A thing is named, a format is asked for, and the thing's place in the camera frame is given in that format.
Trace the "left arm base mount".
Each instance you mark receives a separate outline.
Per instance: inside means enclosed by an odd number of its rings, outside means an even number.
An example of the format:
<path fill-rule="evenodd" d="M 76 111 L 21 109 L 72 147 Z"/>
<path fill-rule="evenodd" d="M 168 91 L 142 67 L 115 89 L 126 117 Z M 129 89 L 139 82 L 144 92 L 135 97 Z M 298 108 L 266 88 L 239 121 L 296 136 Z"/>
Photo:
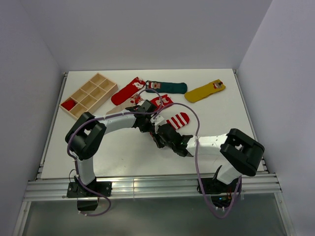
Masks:
<path fill-rule="evenodd" d="M 99 198 L 110 197 L 112 191 L 112 182 L 110 181 L 92 181 L 84 187 L 78 180 L 70 182 L 68 185 L 66 197 L 68 199 L 77 199 L 77 209 L 81 212 L 92 212 L 98 207 Z"/>

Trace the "wooden compartment tray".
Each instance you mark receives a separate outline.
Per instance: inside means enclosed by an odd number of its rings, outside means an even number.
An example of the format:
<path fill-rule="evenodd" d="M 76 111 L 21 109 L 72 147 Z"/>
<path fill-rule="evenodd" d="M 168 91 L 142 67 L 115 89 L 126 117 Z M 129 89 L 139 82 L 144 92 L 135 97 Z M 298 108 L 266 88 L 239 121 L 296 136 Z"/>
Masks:
<path fill-rule="evenodd" d="M 76 102 L 74 108 L 67 111 L 61 104 L 60 108 L 72 118 L 78 119 L 85 112 L 94 113 L 117 91 L 118 85 L 115 82 L 100 73 L 96 73 L 65 100 L 74 100 Z"/>

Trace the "red white striped sock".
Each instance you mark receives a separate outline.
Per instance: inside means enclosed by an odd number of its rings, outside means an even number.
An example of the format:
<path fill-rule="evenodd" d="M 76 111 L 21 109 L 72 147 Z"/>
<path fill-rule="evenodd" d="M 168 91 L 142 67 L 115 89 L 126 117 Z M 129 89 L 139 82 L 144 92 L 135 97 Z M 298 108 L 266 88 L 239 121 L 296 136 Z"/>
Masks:
<path fill-rule="evenodd" d="M 164 118 L 164 119 L 165 119 L 165 124 L 172 125 L 176 131 L 187 126 L 190 122 L 190 118 L 185 112 L 179 112 L 169 118 Z M 156 126 L 156 133 L 158 132 L 161 133 L 161 131 L 162 131 L 162 125 L 159 127 Z"/>

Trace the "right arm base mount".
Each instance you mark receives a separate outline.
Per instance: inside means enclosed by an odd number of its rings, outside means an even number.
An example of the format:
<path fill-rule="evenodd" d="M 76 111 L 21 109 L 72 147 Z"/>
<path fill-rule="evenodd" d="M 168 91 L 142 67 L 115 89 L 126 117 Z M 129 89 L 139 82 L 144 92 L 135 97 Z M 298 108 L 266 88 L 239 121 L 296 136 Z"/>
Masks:
<path fill-rule="evenodd" d="M 202 185 L 206 195 L 211 195 L 211 201 L 215 207 L 227 208 L 232 202 L 232 193 L 234 192 L 238 179 L 234 179 L 229 185 L 226 185 L 216 179 L 202 178 Z"/>

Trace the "red sock with santa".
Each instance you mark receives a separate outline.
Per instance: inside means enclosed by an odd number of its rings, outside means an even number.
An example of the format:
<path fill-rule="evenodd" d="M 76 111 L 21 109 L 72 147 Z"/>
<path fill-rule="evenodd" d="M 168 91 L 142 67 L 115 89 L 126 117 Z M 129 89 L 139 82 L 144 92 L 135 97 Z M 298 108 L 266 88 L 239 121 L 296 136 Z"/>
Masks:
<path fill-rule="evenodd" d="M 75 105 L 76 105 L 76 102 L 72 99 L 69 99 L 61 104 L 61 106 L 65 108 L 67 111 L 70 111 L 72 108 L 75 107 Z"/>

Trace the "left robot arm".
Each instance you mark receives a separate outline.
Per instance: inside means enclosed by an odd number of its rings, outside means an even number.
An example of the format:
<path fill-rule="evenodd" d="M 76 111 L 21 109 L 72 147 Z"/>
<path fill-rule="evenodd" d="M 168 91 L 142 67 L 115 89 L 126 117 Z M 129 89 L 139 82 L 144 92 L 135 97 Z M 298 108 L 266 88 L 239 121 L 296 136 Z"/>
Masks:
<path fill-rule="evenodd" d="M 67 154 L 75 162 L 75 181 L 78 191 L 91 196 L 97 190 L 93 156 L 99 149 L 104 135 L 124 128 L 138 128 L 141 132 L 150 132 L 151 117 L 158 107 L 144 100 L 140 105 L 127 107 L 120 112 L 95 117 L 84 112 L 67 133 Z"/>

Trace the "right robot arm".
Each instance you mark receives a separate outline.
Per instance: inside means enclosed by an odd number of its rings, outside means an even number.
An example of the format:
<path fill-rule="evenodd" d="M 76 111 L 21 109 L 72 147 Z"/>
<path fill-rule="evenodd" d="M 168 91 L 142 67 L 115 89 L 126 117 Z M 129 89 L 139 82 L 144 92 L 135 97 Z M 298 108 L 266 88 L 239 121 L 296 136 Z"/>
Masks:
<path fill-rule="evenodd" d="M 199 154 L 223 156 L 227 163 L 218 167 L 210 184 L 220 192 L 242 175 L 255 176 L 265 152 L 262 144 L 236 128 L 222 135 L 198 137 L 181 135 L 167 123 L 150 135 L 158 148 L 168 147 L 181 157 L 197 158 Z"/>

